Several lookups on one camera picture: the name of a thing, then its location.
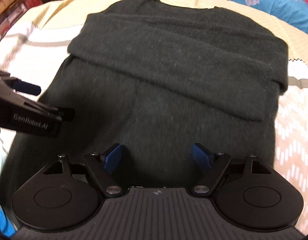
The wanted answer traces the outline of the dark green knit sweater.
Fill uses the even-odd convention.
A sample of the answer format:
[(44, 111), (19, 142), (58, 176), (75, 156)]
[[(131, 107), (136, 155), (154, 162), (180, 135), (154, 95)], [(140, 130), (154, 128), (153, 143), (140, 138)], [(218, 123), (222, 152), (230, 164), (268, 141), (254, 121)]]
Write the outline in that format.
[(116, 142), (130, 158), (119, 179), (184, 186), (191, 147), (272, 164), (278, 98), (288, 88), (288, 46), (224, 8), (122, 0), (90, 14), (40, 102), (68, 107), (58, 137), (15, 136), (0, 176), (0, 204), (57, 155), (77, 162)]

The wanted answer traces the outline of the yellow and white patterned bedspread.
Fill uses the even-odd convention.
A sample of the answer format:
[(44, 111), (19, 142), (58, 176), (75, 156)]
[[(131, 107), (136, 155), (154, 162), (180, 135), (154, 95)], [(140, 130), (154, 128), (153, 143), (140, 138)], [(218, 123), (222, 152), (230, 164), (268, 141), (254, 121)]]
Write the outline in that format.
[[(120, 0), (64, 0), (27, 11), (0, 41), (0, 70), (46, 89), (86, 17)], [(289, 47), (290, 86), (279, 99), (274, 167), (304, 199), (297, 228), (308, 233), (308, 34), (277, 17), (227, 0), (160, 0), (187, 8), (223, 7), (247, 16)]]

